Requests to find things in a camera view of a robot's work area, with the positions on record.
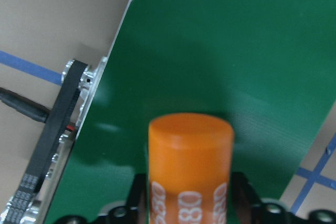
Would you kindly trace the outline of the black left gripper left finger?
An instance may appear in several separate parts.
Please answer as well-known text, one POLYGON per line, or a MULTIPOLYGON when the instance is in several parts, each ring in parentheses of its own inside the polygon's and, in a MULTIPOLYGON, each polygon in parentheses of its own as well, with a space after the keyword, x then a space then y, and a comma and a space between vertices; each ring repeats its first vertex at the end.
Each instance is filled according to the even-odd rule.
POLYGON ((136 174, 134 176, 126 207, 130 216, 130 223, 145 224, 148 222, 146 174, 136 174))

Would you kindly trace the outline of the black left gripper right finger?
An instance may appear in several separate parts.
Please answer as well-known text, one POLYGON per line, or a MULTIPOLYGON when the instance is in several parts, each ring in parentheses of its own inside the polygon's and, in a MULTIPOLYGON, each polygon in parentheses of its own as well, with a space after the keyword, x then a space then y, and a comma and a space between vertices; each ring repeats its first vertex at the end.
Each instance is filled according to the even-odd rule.
POLYGON ((239 223, 260 223, 262 201, 244 173, 232 172, 231 196, 239 223))

